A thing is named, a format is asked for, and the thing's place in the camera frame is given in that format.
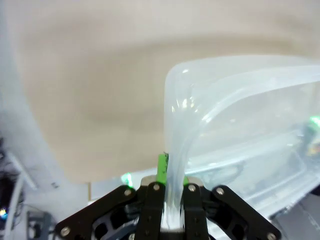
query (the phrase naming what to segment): cable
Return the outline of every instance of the cable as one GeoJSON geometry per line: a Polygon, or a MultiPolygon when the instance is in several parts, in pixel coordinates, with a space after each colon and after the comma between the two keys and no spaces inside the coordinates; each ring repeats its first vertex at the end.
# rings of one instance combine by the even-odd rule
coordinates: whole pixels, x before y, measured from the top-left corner
{"type": "Polygon", "coordinates": [[[6,170],[6,167],[11,165],[12,162],[6,162],[4,165],[4,160],[0,159],[0,178],[10,178],[12,181],[17,180],[17,176],[19,176],[19,173],[13,173],[9,170],[6,170]]]}
{"type": "Polygon", "coordinates": [[[22,191],[20,193],[19,196],[19,202],[18,202],[18,206],[15,209],[15,214],[14,214],[14,224],[12,226],[12,229],[14,229],[17,225],[20,224],[21,220],[22,220],[22,212],[23,212],[23,208],[24,208],[24,200],[25,200],[25,194],[22,191]]]}
{"type": "Polygon", "coordinates": [[[32,209],[38,210],[39,212],[45,213],[45,211],[42,211],[42,210],[40,210],[39,208],[37,208],[37,207],[35,207],[35,206],[31,206],[31,205],[26,204],[26,203],[24,203],[23,205],[24,205],[24,206],[28,206],[29,208],[32,208],[32,209]]]}

